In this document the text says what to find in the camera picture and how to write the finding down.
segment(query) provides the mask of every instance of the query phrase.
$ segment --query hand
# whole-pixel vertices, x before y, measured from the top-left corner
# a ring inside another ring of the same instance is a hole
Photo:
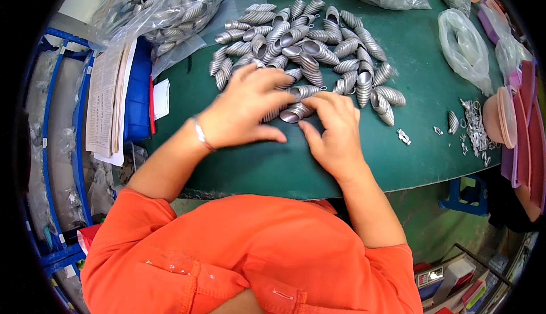
[[[270,110],[294,101],[292,94],[275,89],[291,82],[281,69],[256,70],[256,64],[240,68],[226,90],[198,116],[207,142],[214,148],[259,140],[286,142],[278,128],[260,122]]]
[[[332,92],[318,92],[301,102],[317,109],[325,129],[321,137],[309,122],[298,122],[311,154],[338,183],[352,181],[365,166],[358,131],[359,110],[349,97]]]

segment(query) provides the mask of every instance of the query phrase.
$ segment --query green work mat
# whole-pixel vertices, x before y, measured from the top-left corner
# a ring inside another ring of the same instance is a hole
[[[280,10],[293,1],[268,0],[268,3],[277,4]],[[459,135],[463,130],[459,129],[456,135],[447,133],[448,110],[459,118],[464,117],[459,98],[478,99],[481,103],[486,98],[474,85],[454,73],[443,57],[437,18],[447,9],[446,5],[441,0],[428,0],[432,10],[395,11],[357,0],[324,1],[326,5],[333,4],[338,10],[348,10],[362,18],[364,27],[385,50],[395,70],[385,85],[400,90],[407,100],[406,106],[393,107],[394,127],[385,125],[371,106],[361,110],[362,151],[379,186],[385,192],[413,188],[484,169],[483,160],[474,156],[468,139],[468,154],[462,154]],[[323,17],[324,10],[315,21],[315,29],[322,28]],[[483,31],[475,10],[471,20],[488,45],[489,75],[496,90],[503,83],[494,45]],[[170,114],[156,121],[157,134],[142,143],[150,154],[218,95],[215,79],[208,75],[208,64],[212,53],[220,47],[198,50],[160,75],[159,80],[170,80]],[[291,63],[287,68],[292,67],[296,66]],[[321,70],[324,83],[331,91],[340,76],[331,67],[321,66]],[[316,115],[309,121],[323,129]],[[270,124],[285,133],[286,144],[258,142],[210,154],[195,169],[183,195],[200,199],[242,193],[295,199],[341,196],[335,180],[311,156],[297,124],[280,119]],[[440,127],[444,135],[435,134],[433,126]],[[398,128],[410,137],[411,145],[406,146],[398,139]],[[499,149],[488,151],[488,155],[490,166],[499,164]]]

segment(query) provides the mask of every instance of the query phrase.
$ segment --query stack of papers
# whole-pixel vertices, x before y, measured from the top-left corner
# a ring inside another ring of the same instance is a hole
[[[116,166],[123,164],[125,99],[136,44],[135,39],[95,58],[89,83],[85,150]]]
[[[169,114],[169,88],[168,79],[154,86],[154,119],[160,119]]]

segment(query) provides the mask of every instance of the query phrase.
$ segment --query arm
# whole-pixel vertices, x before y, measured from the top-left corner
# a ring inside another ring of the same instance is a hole
[[[360,148],[360,111],[349,97],[319,92],[302,101],[317,109],[324,126],[322,136],[300,121],[311,154],[338,182],[354,230],[365,247],[378,248],[406,243],[402,225],[385,194],[373,178]]]
[[[222,96],[198,116],[207,143],[222,148],[258,140],[286,142],[278,128],[259,123],[268,111],[293,101],[291,94],[274,90],[290,81],[280,69],[256,70],[255,64],[239,69]],[[149,198],[172,202],[209,153],[189,119],[139,168],[127,187]]]

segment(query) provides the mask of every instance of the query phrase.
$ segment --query bracelet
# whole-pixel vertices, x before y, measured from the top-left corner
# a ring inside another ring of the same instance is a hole
[[[199,121],[197,121],[197,116],[193,116],[192,119],[193,119],[193,123],[195,124],[195,132],[197,133],[197,138],[199,139],[199,141],[203,142],[205,147],[207,147],[208,150],[210,150],[211,152],[216,152],[215,147],[212,147],[206,141],[205,134],[203,133],[203,130],[201,129],[201,126],[199,125]]]

